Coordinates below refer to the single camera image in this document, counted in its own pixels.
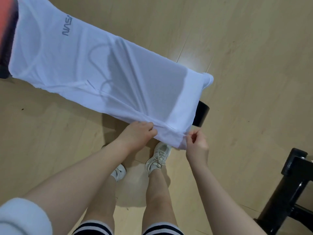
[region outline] forearm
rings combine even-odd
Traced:
[[[200,197],[214,235],[266,235],[221,187],[206,166],[192,166]]]
[[[119,142],[114,141],[88,158],[48,178],[29,191],[24,198],[45,210],[54,234],[67,234],[127,153]]]

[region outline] white sleeve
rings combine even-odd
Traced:
[[[0,234],[52,235],[52,225],[38,205],[26,199],[14,198],[0,207]]]

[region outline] white sneaker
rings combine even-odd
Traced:
[[[146,169],[149,175],[154,169],[161,170],[161,167],[165,165],[165,161],[170,155],[171,150],[172,147],[166,143],[159,142],[156,145],[153,157],[146,162]]]
[[[119,180],[122,180],[125,175],[126,175],[126,169],[122,164],[119,164],[119,166],[111,174],[111,176],[114,177],[116,182],[118,182]]]

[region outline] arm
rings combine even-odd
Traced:
[[[113,170],[157,134],[153,123],[134,122],[112,143],[48,178],[24,198],[48,215],[54,234],[67,234]]]
[[[233,201],[208,168],[209,146],[200,130],[186,136],[186,157],[195,177],[199,194],[214,235],[266,235]]]

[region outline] hand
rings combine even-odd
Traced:
[[[152,122],[132,122],[117,137],[116,141],[120,142],[128,153],[139,151],[147,142],[157,135],[157,130],[153,128]]]
[[[209,146],[206,136],[199,129],[191,130],[186,135],[186,157],[191,168],[208,166]]]

